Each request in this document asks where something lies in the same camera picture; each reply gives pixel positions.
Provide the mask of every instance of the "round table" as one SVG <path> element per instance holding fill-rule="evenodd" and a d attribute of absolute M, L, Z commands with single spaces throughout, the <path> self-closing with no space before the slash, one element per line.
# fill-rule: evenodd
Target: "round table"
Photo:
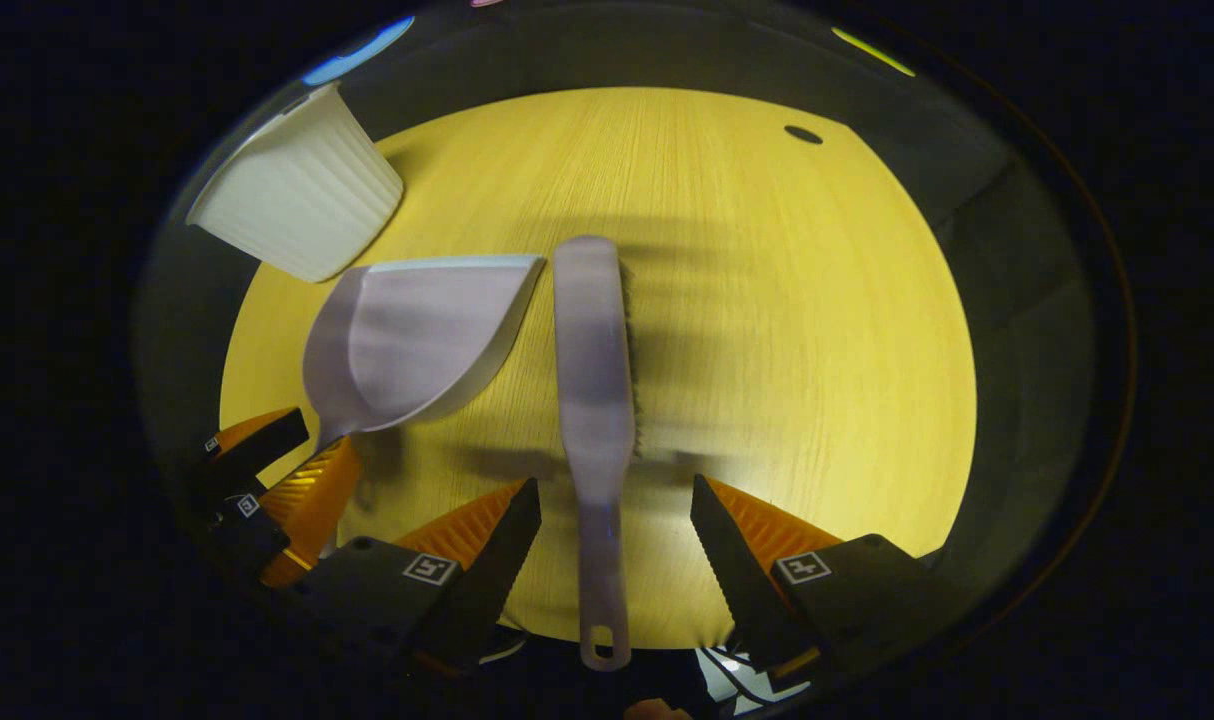
<path fill-rule="evenodd" d="M 691 528 L 693 474 L 840 538 L 881 533 L 915 556 L 944 543 L 976 430 L 968 323 L 931 229 L 849 127 L 728 95 L 595 87 L 460 110 L 378 148 L 405 195 L 354 265 L 549 256 L 583 233 L 619 245 L 639 386 L 622 501 L 634 647 L 709 646 L 732 627 Z M 301 353 L 334 282 L 260 266 L 229 341 L 222 427 L 300 406 L 316 432 Z M 554 338 L 546 267 L 478 397 L 354 438 L 363 478 L 337 533 L 392 540 L 539 478 L 543 525 L 505 616 L 574 641 Z M 282 478 L 311 447 L 260 478 Z"/>

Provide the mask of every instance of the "brush handle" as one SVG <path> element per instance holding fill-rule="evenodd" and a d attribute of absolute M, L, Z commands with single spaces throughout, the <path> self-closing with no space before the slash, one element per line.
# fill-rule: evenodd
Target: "brush handle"
<path fill-rule="evenodd" d="M 592 629 L 597 627 L 611 630 L 611 657 L 594 647 Z M 590 670 L 605 671 L 629 664 L 620 503 L 580 505 L 580 661 Z"/>

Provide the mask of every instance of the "orange gripper pad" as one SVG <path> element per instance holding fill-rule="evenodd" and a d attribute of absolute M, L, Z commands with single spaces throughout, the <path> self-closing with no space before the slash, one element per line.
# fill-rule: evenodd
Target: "orange gripper pad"
<path fill-rule="evenodd" d="M 839 538 L 809 523 L 807 520 L 795 518 L 770 501 L 759 500 L 717 480 L 707 480 L 713 494 L 736 521 L 736 527 L 741 528 L 741 537 L 745 538 L 749 551 L 754 552 L 754 559 L 768 577 L 772 563 L 781 557 L 811 552 L 840 543 Z"/>
<path fill-rule="evenodd" d="M 345 437 L 260 497 L 260 506 L 291 538 L 291 545 L 270 562 L 260 582 L 274 588 L 290 585 L 318 565 L 318 552 L 341 521 L 359 472 L 354 443 Z"/>
<path fill-rule="evenodd" d="M 488 495 L 480 497 L 478 500 L 466 503 L 442 515 L 436 520 L 430 520 L 427 525 L 398 538 L 395 544 L 419 552 L 431 552 L 460 562 L 461 569 L 469 569 L 473 565 L 478 552 L 483 551 L 483 545 L 492 538 L 492 531 L 501 521 L 510 501 L 523 489 L 526 480 L 520 480 L 510 486 L 505 486 Z"/>
<path fill-rule="evenodd" d="M 293 410 L 296 410 L 295 407 L 288 407 L 284 410 L 273 410 L 273 413 L 256 415 L 250 420 L 243 420 L 237 425 L 229 425 L 227 429 L 220 430 L 220 432 L 215 435 L 215 441 L 220 443 L 220 452 L 217 452 L 217 457 L 226 454 L 231 447 L 238 446 L 242 441 L 254 436 L 256 430 L 263 429 L 265 425 L 284 418 L 288 413 L 293 413 Z"/>

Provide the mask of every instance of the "table hole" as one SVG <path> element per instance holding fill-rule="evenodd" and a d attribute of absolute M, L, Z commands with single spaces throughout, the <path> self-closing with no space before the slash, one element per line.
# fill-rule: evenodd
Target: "table hole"
<path fill-rule="evenodd" d="M 813 144 L 819 144 L 821 142 L 823 142 L 821 140 L 821 136 L 816 135 L 812 131 L 809 131 L 809 129 L 802 129 L 799 126 L 785 126 L 785 132 L 793 135 L 794 137 L 801 140 L 802 142 L 811 142 Z"/>

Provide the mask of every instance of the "dark background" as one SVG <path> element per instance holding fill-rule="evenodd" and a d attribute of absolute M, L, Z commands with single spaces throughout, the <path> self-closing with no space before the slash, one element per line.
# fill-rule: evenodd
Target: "dark background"
<path fill-rule="evenodd" d="M 392 5 L 0 8 L 0 149 L 21 169 L 0 176 L 0 268 L 18 278 L 0 287 L 17 331 L 0 334 L 16 404 L 0 419 L 0 716 L 407 712 L 278 633 L 178 537 L 126 338 L 186 169 Z M 1059 571 L 951 659 L 815 710 L 1214 716 L 1214 2 L 863 6 L 1006 95 L 1096 193 L 1141 379 L 1113 492 Z M 585 690 L 531 692 L 575 716 L 560 702 Z"/>

